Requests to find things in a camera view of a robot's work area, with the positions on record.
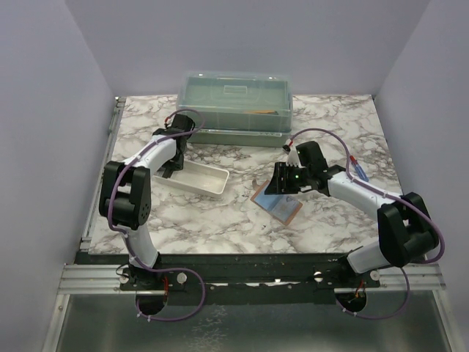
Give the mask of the white rectangular tray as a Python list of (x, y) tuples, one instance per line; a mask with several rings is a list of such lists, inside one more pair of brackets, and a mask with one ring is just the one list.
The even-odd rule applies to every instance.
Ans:
[(160, 169), (154, 178), (172, 188), (218, 199), (224, 193), (229, 176), (227, 169), (185, 161), (182, 170), (169, 174)]

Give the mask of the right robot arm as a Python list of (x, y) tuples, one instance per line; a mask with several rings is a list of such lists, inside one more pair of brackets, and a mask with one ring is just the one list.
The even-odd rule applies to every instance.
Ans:
[(337, 269), (338, 281), (354, 287), (367, 271), (385, 267), (402, 268), (440, 244), (420, 195), (398, 195), (372, 185), (360, 185), (339, 165), (328, 166), (320, 146), (306, 142), (291, 151), (296, 164), (276, 162), (266, 195), (290, 195), (317, 191), (340, 199), (377, 222), (378, 239), (350, 252)]

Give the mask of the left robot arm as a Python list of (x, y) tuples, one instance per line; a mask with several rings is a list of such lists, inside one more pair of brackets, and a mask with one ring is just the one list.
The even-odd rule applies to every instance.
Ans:
[(194, 109), (174, 111), (140, 151), (125, 161), (109, 161), (103, 167), (99, 214), (107, 219), (111, 230), (122, 234), (129, 264), (140, 268), (137, 280), (148, 290), (157, 288), (163, 278), (162, 271), (155, 267), (158, 250), (147, 228), (152, 177), (159, 170), (167, 177), (183, 170), (187, 141), (200, 130), (188, 112), (202, 117)]

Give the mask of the brown leather card holder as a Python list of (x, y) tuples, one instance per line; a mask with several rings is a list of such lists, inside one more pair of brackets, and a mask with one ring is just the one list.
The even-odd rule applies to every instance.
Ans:
[(303, 204), (296, 198), (285, 194), (266, 195), (269, 182), (260, 185), (251, 201), (283, 225), (288, 225), (298, 214)]

